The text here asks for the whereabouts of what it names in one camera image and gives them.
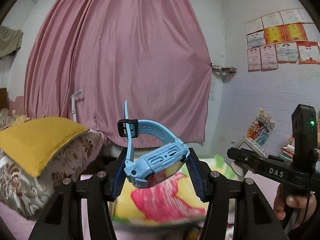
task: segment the floral fabric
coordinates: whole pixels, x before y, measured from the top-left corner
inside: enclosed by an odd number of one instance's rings
[[[57,152],[38,178],[26,174],[0,150],[0,201],[25,218],[36,219],[60,183],[65,178],[76,181],[95,160],[103,138],[94,130],[82,134]]]

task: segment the metal screw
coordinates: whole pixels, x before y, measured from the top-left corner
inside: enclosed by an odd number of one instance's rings
[[[245,179],[245,182],[246,182],[247,184],[249,184],[249,185],[252,185],[252,184],[254,183],[253,179],[251,179],[251,178],[246,178],[246,179]]]
[[[212,177],[214,177],[214,178],[217,178],[217,177],[220,176],[220,173],[217,172],[217,171],[212,171],[212,172],[210,173],[210,175],[211,175]]]
[[[70,182],[71,182],[71,179],[70,179],[70,178],[65,178],[65,179],[63,180],[63,184],[66,184],[66,185],[68,185]]]
[[[99,178],[103,178],[104,176],[106,176],[106,172],[105,172],[105,171],[99,171],[99,172],[97,173],[97,176],[98,176]]]

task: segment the yellow cushion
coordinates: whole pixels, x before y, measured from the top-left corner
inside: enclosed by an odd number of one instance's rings
[[[37,178],[54,154],[88,128],[66,118],[47,117],[0,131],[0,149]]]

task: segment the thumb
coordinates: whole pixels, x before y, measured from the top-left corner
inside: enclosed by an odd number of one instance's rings
[[[305,196],[287,196],[286,203],[289,207],[305,209],[307,206],[307,197]]]

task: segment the brown wooden panel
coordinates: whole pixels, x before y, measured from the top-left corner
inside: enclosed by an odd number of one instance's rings
[[[0,110],[3,108],[9,108],[6,88],[0,88]]]

